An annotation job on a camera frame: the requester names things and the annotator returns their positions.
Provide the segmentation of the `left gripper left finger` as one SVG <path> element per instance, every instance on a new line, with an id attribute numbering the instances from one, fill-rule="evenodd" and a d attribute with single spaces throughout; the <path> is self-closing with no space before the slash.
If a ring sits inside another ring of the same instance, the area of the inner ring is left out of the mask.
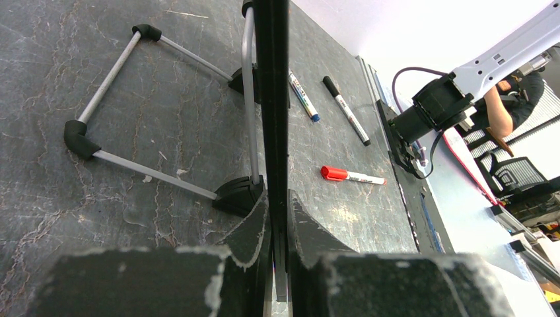
<path id="1" fill-rule="evenodd" d="M 29 316 L 270 316 L 267 194 L 221 241 L 91 249 L 62 257 Z"/>

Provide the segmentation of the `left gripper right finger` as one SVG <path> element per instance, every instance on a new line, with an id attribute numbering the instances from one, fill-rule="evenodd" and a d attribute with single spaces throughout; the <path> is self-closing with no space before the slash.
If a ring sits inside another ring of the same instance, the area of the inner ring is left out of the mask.
<path id="1" fill-rule="evenodd" d="M 469 254 L 366 254 L 289 193 L 292 316 L 513 316 L 499 280 Z"/>

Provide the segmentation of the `white whiteboard black frame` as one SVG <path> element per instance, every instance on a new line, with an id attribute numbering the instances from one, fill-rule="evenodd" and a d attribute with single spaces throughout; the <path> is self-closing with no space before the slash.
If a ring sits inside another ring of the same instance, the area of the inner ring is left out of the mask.
<path id="1" fill-rule="evenodd" d="M 254 1 L 263 141 L 277 301 L 288 299 L 289 2 Z"/>

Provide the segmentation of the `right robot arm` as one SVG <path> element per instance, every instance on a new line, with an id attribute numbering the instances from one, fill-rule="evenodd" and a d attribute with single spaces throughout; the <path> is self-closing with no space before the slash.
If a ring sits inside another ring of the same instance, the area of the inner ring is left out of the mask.
<path id="1" fill-rule="evenodd" d="M 559 2 L 540 13 L 473 60 L 424 86 L 413 105 L 388 121 L 392 135 L 412 143 L 430 131 L 446 131 L 465 120 L 465 110 L 507 75 L 525 76 L 551 61 L 559 43 Z"/>

